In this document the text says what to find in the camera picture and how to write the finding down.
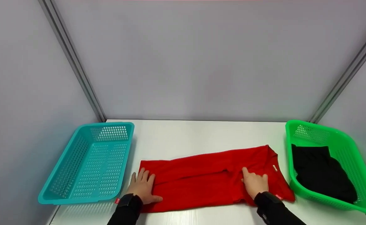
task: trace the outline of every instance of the red garment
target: red garment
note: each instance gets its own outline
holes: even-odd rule
[[[241,182],[243,167],[247,167],[250,173],[267,174],[271,193],[295,201],[293,191],[280,172],[277,154],[265,145],[170,161],[141,161],[140,168],[157,175],[153,195],[163,197],[160,203],[144,205],[142,212],[230,205],[241,201],[255,206]]]

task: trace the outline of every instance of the white table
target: white table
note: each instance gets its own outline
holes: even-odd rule
[[[149,120],[131,120],[131,122],[134,123],[135,130],[123,192],[126,191],[129,175],[138,170],[141,160],[170,160],[265,144],[269,144],[279,155],[280,169],[289,181],[284,122]],[[299,197],[295,203],[285,202],[285,205],[307,225],[366,225],[366,215],[358,211],[339,211]],[[50,224],[105,225],[115,207],[113,202],[62,205],[55,212]],[[263,225],[256,210],[245,204],[237,204],[142,214],[137,225]]]

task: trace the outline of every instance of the hand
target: hand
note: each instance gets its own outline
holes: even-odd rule
[[[140,197],[143,201],[143,204],[150,204],[153,202],[160,202],[162,201],[161,196],[152,195],[151,191],[153,189],[154,179],[156,177],[155,174],[151,174],[150,178],[148,178],[148,174],[150,171],[146,171],[142,168],[139,172],[139,175],[136,179],[136,173],[132,174],[132,178],[130,180],[130,185],[127,188],[126,194],[133,194]]]
[[[264,174],[262,177],[255,173],[249,173],[247,168],[242,169],[243,179],[241,181],[245,185],[247,193],[252,199],[256,197],[258,193],[268,191],[268,175]]]

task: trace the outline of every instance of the green basket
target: green basket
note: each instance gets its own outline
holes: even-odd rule
[[[303,197],[341,210],[359,210],[366,213],[366,165],[355,142],[347,134],[334,128],[299,120],[286,123],[287,155],[289,159],[290,187]],[[294,170],[291,144],[297,146],[328,146],[330,155],[337,159],[355,186],[358,199],[350,204],[303,187]]]

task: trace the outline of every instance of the black cloth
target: black cloth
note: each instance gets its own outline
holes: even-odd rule
[[[297,181],[305,188],[353,204],[358,196],[340,163],[330,156],[329,147],[291,145]]]
[[[268,221],[268,225],[305,225],[284,204],[270,203],[262,205],[262,211]],[[137,211],[136,208],[129,206],[116,208],[107,225],[135,225],[139,212],[140,210]]]

